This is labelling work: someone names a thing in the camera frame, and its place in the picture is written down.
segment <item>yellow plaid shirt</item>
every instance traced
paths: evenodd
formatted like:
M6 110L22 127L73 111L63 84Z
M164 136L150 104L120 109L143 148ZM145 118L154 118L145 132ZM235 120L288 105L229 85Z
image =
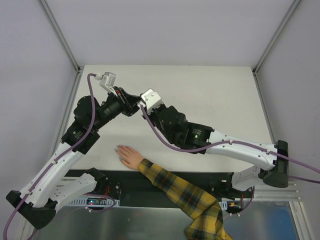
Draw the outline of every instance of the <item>yellow plaid shirt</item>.
M231 240L224 229L219 201L201 188L162 167L142 160L138 170L194 221L184 230L190 240Z

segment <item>cable connector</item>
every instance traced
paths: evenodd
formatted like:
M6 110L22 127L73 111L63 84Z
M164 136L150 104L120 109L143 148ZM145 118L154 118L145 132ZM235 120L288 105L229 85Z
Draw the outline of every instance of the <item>cable connector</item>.
M101 73L97 73L96 76L94 77L95 80L100 81L103 78L103 75Z

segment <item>white table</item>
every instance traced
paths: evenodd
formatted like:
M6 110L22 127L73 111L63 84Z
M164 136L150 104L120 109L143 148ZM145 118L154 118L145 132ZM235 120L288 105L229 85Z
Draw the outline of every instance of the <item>white table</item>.
M189 122L211 126L229 136L271 143L256 84L249 67L86 65L75 97L89 95L88 73L112 72L115 86L132 95L149 88L158 92L167 107L173 105ZM99 103L107 92L92 77ZM72 169L128 170L114 148L128 145L169 171L239 172L249 163L218 155L190 154L164 146L152 132L141 111L132 117L117 116L98 132L100 139ZM74 121L70 116L70 125Z

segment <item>hand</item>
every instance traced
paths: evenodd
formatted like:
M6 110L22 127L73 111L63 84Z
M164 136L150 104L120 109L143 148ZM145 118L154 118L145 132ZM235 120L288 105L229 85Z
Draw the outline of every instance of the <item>hand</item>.
M120 161L128 168L138 170L138 165L144 157L129 146L117 145L117 147L115 151L120 156Z

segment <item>gray floor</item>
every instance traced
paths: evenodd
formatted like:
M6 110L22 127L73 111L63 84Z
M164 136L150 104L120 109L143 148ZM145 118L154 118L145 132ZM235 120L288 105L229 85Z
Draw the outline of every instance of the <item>gray floor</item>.
M75 207L62 209L34 239L185 240L184 229L192 222L176 208L116 207L103 213L74 210ZM293 226L287 203L253 202L240 217L227 217L224 221L234 240L296 240Z

